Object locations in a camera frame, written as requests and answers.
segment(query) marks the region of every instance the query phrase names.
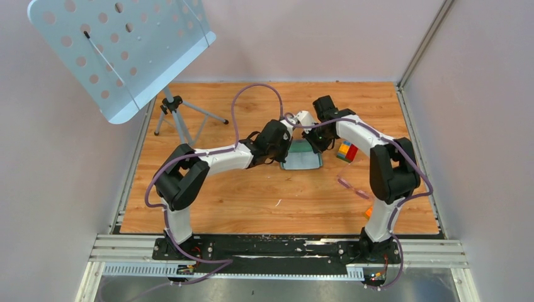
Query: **wooden tabletop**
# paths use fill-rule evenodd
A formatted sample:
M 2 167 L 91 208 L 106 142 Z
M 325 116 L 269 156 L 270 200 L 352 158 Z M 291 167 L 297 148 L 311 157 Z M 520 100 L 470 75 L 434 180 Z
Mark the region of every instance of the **wooden tabletop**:
M 274 82 L 284 100 L 284 112 L 308 110 L 315 116 L 312 102 L 327 94 L 339 109 L 349 108 L 377 130 L 393 137 L 409 137 L 395 89 L 391 83 L 345 82 Z M 172 84 L 174 95 L 230 120 L 229 125 L 209 119 L 196 148 L 215 148 L 235 141 L 230 104 L 246 83 Z M 154 136 L 160 114 L 157 106 L 140 155 L 121 232 L 161 233 L 164 227 L 161 209 L 145 207 L 143 198 L 152 176 L 169 154 L 180 144 L 176 130 L 163 123 Z M 200 127 L 203 115 L 180 107 L 191 135 Z M 265 87 L 244 92 L 236 104 L 240 138 L 261 131 L 270 119 L 278 119 L 278 100 Z M 166 119 L 172 122 L 170 115 Z M 295 130 L 300 138 L 301 130 Z M 340 140 L 333 150 L 323 153 L 324 165 L 311 171 L 284 171 L 278 164 L 253 169 L 229 171 L 210 176 L 191 206 L 191 225 L 195 233 L 360 233 L 367 219 L 364 212 L 371 199 L 358 197 L 342 187 L 336 175 L 347 166 L 336 158 Z M 354 187 L 372 195 L 369 185 L 369 159 L 361 152 L 343 171 L 343 178 Z M 421 186 L 416 192 L 424 191 Z M 154 190 L 151 202 L 159 202 Z M 397 233 L 434 234 L 438 232 L 428 198 L 408 202 L 402 209 Z

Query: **light blue perforated panel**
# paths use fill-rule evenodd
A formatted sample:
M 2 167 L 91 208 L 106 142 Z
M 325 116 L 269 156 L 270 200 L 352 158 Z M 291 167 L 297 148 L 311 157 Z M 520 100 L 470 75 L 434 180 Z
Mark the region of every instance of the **light blue perforated panel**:
M 114 124 L 133 117 L 215 40 L 200 0 L 33 0 L 28 17 Z

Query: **purple cable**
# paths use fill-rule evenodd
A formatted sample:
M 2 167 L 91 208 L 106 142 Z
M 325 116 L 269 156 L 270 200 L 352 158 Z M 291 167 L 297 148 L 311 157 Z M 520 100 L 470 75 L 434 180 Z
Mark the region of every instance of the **purple cable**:
M 387 288 L 393 286 L 399 280 L 399 278 L 401 277 L 402 268 L 404 267 L 404 256 L 402 254 L 401 241 L 397 238 L 397 236 L 395 236 L 395 234 L 393 234 L 393 231 L 391 230 L 391 226 L 393 224 L 393 220 L 395 219 L 395 215 L 399 211 L 399 208 L 403 204 L 405 204 L 406 202 L 408 202 L 408 201 L 410 201 L 412 199 L 415 199 L 415 198 L 432 195 L 432 193 L 434 192 L 434 187 L 430 183 L 430 180 L 428 179 L 428 177 L 426 175 L 424 175 L 424 173 L 420 170 L 420 168 L 416 165 L 416 163 L 410 158 L 410 156 L 408 156 L 406 151 L 404 151 L 398 143 L 394 142 L 393 140 L 390 140 L 388 138 L 385 138 L 385 137 L 381 136 L 378 131 L 376 131 L 373 127 L 367 125 L 366 123 L 360 123 L 360 122 L 357 122 L 355 120 L 351 120 L 349 118 L 335 118 L 333 120 L 325 121 L 323 123 L 315 124 L 315 125 L 312 125 L 312 126 L 302 126 L 302 125 L 293 124 L 287 118 L 287 116 L 294 117 L 294 115 L 292 115 L 291 113 L 286 113 L 284 115 L 284 119 L 289 123 L 289 125 L 292 125 L 295 128 L 301 128 L 301 129 L 313 129 L 313 128 L 317 128 L 317 127 L 320 127 L 320 126 L 328 125 L 328 124 L 331 124 L 331 123 L 336 123 L 338 121 L 348 121 L 348 122 L 354 123 L 354 124 L 356 124 L 358 126 L 362 126 L 363 128 L 369 130 L 369 132 L 373 133 L 376 137 L 378 137 L 379 140 L 392 144 L 397 149 L 397 151 L 399 151 L 400 154 L 402 154 L 402 156 L 404 157 L 404 159 L 406 159 L 408 164 L 423 179 L 424 183 L 428 187 L 428 192 L 424 192 L 424 193 L 419 193 L 419 194 L 415 194 L 415 195 L 412 195 L 412 196 L 408 196 L 407 198 L 405 198 L 402 201 L 400 201 L 399 204 L 393 209 L 393 212 L 391 213 L 391 216 L 389 217 L 389 221 L 387 223 L 387 230 L 391 234 L 391 237 L 395 240 L 395 242 L 397 242 L 397 246 L 399 247 L 399 255 L 400 255 L 399 273 L 395 276 L 393 281 L 391 281 L 390 283 L 388 283 L 388 284 L 386 284 L 384 286 L 380 286 L 380 287 L 378 287 L 378 286 L 369 286 L 369 288 L 380 290 L 380 289 L 387 289 Z
M 165 227 L 166 227 L 166 231 L 167 231 L 167 234 L 169 235 L 169 238 L 171 239 L 171 241 L 173 242 L 174 244 L 174 247 L 176 247 L 176 249 L 178 249 L 179 252 L 181 252 L 185 257 L 191 259 L 191 260 L 195 260 L 195 261 L 198 261 L 198 262 L 201 262 L 201 263 L 207 263 L 207 264 L 222 264 L 220 267 L 214 269 L 212 272 L 209 272 L 208 274 L 205 274 L 204 276 L 198 278 L 198 279 L 195 279 L 195 280 L 192 280 L 192 281 L 186 281 L 186 282 L 172 282 L 170 284 L 177 284 L 178 286 L 182 286 L 182 285 L 188 285 L 188 284 L 195 284 L 195 283 L 199 283 L 199 282 L 202 282 L 206 279 L 208 279 L 210 276 L 212 276 L 213 274 L 215 274 L 216 272 L 222 270 L 223 268 L 227 267 L 228 265 L 230 265 L 233 260 L 232 259 L 227 259 L 227 260 L 205 260 L 205 259 L 201 259 L 201 258 L 197 258 L 195 256 L 192 256 L 190 254 L 188 254 L 186 251 L 184 251 L 179 245 L 178 243 L 175 241 L 174 239 L 174 236 L 173 236 L 173 233 L 171 231 L 171 228 L 169 227 L 169 220 L 168 220 L 168 217 L 167 217 L 167 206 L 165 204 L 161 204 L 161 203 L 158 203 L 158 204 L 151 204 L 149 202 L 149 196 L 150 196 L 150 191 L 152 190 L 152 188 L 154 187 L 154 184 L 156 183 L 156 181 L 159 179 L 159 177 L 161 176 L 161 174 L 163 174 L 163 172 L 165 170 L 167 170 L 169 167 L 171 167 L 172 165 L 174 165 L 175 163 L 183 160 L 183 159 L 190 159 L 192 157 L 201 157 L 201 156 L 206 156 L 206 155 L 217 155 L 217 154 L 222 154 L 222 153 L 226 153 L 226 152 L 232 152 L 236 149 L 237 147 L 237 144 L 239 143 L 239 129 L 237 127 L 237 121 L 236 121 L 236 115 L 234 113 L 234 107 L 236 105 L 236 102 L 237 102 L 237 99 L 239 98 L 239 96 L 247 89 L 249 88 L 252 88 L 252 87 L 255 87 L 255 86 L 263 86 L 263 87 L 267 87 L 269 89 L 271 89 L 275 94 L 276 96 L 278 97 L 278 101 L 280 102 L 280 118 L 283 117 L 283 102 L 282 102 L 282 97 L 280 96 L 280 93 L 271 85 L 267 85 L 267 84 L 262 84 L 262 83 L 254 83 L 254 84 L 250 84 L 250 85 L 247 85 L 245 87 L 243 87 L 237 94 L 236 96 L 234 97 L 233 101 L 232 101 L 232 106 L 230 108 L 230 112 L 232 114 L 232 123 L 234 124 L 234 130 L 236 132 L 236 142 L 234 144 L 234 147 L 230 147 L 230 148 L 227 148 L 227 149 L 222 149 L 222 150 L 217 150 L 217 151 L 213 151 L 213 152 L 210 152 L 209 154 L 207 153 L 194 153 L 194 154 L 186 154 L 186 155 L 182 155 L 182 156 L 179 156 L 175 159 L 172 159 L 170 160 L 167 164 L 165 164 L 163 167 L 161 167 L 161 169 L 159 169 L 156 174 L 154 175 L 154 178 L 152 178 L 152 180 L 150 181 L 148 187 L 147 187 L 147 190 L 145 192 L 145 205 L 148 207 L 148 208 L 163 208 L 163 212 L 164 212 L 164 220 L 165 220 Z M 154 286 L 153 288 L 149 288 L 148 290 L 138 294 L 137 296 L 133 297 L 132 299 L 128 300 L 127 302 L 131 302 L 131 301 L 134 301 L 136 299 L 139 299 L 141 298 L 142 296 L 156 290 L 156 289 L 159 289 L 159 288 L 162 288 L 164 286 L 167 286 L 169 285 L 168 282 L 166 283 L 162 283 L 160 285 L 157 285 L 157 286 Z

